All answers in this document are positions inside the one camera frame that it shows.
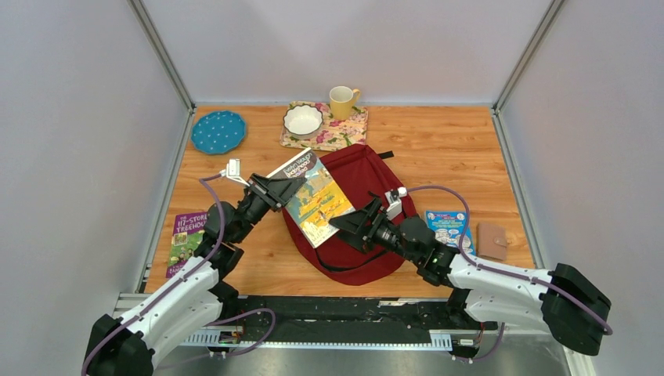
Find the brown leather wallet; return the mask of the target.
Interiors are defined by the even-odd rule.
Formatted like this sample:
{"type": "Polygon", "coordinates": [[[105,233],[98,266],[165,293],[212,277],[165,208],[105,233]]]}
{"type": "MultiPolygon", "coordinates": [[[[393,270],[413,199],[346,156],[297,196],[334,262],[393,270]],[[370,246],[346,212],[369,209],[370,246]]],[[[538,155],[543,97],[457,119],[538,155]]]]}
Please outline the brown leather wallet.
{"type": "Polygon", "coordinates": [[[507,259],[507,232],[504,227],[480,222],[477,226],[477,254],[500,261],[507,259]]]}

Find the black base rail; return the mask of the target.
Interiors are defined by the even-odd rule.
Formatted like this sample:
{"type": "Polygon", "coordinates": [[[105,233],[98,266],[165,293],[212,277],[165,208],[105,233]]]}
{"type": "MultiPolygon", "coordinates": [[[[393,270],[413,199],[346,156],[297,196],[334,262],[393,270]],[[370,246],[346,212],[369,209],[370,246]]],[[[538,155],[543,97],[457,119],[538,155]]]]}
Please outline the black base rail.
{"type": "Polygon", "coordinates": [[[444,298],[241,296],[223,317],[247,317],[203,328],[185,345],[214,351],[262,348],[450,352],[463,342],[477,349],[499,324],[455,313],[444,298]]]}

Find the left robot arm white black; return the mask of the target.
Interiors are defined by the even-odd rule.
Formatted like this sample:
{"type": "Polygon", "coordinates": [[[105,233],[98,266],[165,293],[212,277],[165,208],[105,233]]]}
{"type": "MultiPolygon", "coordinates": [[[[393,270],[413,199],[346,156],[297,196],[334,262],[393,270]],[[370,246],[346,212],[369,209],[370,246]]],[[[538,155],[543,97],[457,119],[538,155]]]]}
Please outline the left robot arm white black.
{"type": "Polygon", "coordinates": [[[285,208],[306,179],[257,174],[249,180],[238,178],[244,197],[236,205],[220,201],[209,182],[200,179],[214,203],[199,247],[167,283],[134,308],[117,318],[105,314],[93,324],[81,374],[152,375],[194,332],[236,320],[237,292],[223,279],[244,253],[237,245],[267,212],[285,208]]]}

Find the red backpack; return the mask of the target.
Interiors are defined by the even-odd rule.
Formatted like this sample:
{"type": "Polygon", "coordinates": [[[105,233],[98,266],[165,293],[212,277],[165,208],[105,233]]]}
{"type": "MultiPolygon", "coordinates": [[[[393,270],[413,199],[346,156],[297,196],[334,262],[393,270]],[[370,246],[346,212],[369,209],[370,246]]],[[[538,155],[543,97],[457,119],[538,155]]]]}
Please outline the red backpack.
{"type": "Polygon", "coordinates": [[[342,228],[316,248],[292,216],[284,212],[288,232],[300,254],[326,277],[351,286],[368,284],[395,272],[404,258],[385,248],[385,239],[376,238],[387,229],[387,220],[370,233],[377,211],[368,217],[364,208],[386,208],[386,193],[403,187],[402,181],[384,162],[383,155],[367,145],[347,146],[320,160],[357,212],[349,220],[337,220],[342,228]]]}

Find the purple treehouse book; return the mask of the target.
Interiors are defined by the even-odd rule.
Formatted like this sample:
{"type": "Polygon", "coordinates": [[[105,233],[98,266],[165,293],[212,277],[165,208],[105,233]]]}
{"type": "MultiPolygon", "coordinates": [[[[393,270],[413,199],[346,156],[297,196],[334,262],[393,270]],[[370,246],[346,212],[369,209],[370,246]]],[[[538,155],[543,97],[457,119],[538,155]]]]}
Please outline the purple treehouse book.
{"type": "Polygon", "coordinates": [[[180,214],[175,217],[171,236],[171,248],[165,277],[173,277],[193,256],[202,241],[206,212],[180,214]]]}

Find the yellow mug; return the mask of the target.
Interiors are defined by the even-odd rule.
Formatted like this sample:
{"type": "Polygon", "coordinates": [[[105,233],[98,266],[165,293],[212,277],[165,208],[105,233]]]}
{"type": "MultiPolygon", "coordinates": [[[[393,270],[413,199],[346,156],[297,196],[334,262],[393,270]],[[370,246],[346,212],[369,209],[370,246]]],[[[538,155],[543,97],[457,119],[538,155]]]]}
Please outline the yellow mug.
{"type": "Polygon", "coordinates": [[[336,86],[329,91],[330,113],[335,120],[346,120],[352,116],[353,107],[361,96],[359,89],[336,86]]]}

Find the blue polka dot plate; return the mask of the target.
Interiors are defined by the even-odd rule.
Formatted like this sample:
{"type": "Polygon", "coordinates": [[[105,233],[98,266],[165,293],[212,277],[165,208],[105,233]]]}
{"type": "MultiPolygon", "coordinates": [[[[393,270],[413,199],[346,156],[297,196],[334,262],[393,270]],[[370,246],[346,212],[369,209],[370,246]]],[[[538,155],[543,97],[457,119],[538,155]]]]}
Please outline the blue polka dot plate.
{"type": "Polygon", "coordinates": [[[193,126],[193,147],[208,155],[226,154],[237,148],[247,135],[246,121],[230,110],[213,111],[193,126]]]}

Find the white scalloped bowl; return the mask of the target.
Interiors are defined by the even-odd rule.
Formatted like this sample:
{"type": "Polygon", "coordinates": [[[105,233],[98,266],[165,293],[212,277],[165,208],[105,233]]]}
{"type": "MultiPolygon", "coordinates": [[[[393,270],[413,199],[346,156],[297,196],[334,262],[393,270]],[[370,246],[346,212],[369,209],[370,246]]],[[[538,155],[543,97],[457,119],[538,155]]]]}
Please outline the white scalloped bowl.
{"type": "Polygon", "coordinates": [[[310,139],[319,132],[323,124],[323,113],[308,104],[290,108],[283,117],[286,131],[297,139],[310,139]]]}

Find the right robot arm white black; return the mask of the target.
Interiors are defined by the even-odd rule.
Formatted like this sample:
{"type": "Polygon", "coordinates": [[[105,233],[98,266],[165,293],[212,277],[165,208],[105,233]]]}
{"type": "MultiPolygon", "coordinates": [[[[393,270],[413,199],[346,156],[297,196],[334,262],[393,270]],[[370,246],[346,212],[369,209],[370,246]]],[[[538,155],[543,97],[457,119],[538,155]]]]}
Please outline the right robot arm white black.
{"type": "Polygon", "coordinates": [[[394,223],[377,198],[330,224],[356,250],[379,246],[412,262],[429,284],[452,288],[446,316],[454,327],[474,321],[526,327],[588,356],[596,356],[603,337],[613,333],[610,299],[573,266],[525,269],[470,256],[436,240],[418,215],[394,223]]]}

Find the floral serving tray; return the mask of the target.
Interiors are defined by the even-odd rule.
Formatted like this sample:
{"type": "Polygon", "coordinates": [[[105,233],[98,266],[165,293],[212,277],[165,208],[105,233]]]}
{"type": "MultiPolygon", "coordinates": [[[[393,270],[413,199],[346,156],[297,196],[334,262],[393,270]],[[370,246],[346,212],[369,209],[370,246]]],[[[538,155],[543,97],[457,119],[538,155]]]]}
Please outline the floral serving tray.
{"type": "Polygon", "coordinates": [[[284,147],[320,151],[336,151],[353,144],[366,145],[366,134],[369,124],[369,109],[367,107],[352,108],[348,120],[335,120],[330,112],[329,105],[321,102],[292,101],[288,110],[298,106],[315,107],[322,113],[323,123],[320,130],[309,139],[299,139],[288,132],[286,128],[281,131],[279,144],[284,147]]]}

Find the blue comic book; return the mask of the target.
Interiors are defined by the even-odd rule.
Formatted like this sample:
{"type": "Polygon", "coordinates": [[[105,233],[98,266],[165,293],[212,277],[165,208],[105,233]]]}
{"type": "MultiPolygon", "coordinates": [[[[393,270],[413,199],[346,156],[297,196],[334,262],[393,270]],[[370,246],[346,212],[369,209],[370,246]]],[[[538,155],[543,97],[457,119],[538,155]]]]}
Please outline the blue comic book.
{"type": "Polygon", "coordinates": [[[467,225],[464,211],[431,211],[424,212],[428,228],[435,233],[435,239],[443,244],[458,247],[461,230],[467,225]]]}

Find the yellow illustrated paperback book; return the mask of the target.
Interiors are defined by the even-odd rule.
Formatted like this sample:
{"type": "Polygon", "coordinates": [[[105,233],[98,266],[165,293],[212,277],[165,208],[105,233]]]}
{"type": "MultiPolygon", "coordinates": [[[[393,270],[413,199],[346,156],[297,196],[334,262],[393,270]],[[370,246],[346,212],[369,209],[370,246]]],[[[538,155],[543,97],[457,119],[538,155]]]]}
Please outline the yellow illustrated paperback book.
{"type": "Polygon", "coordinates": [[[330,219],[355,211],[342,188],[310,148],[273,170],[268,177],[306,178],[305,184],[289,200],[286,210],[313,248],[337,232],[337,228],[329,224],[330,219]]]}

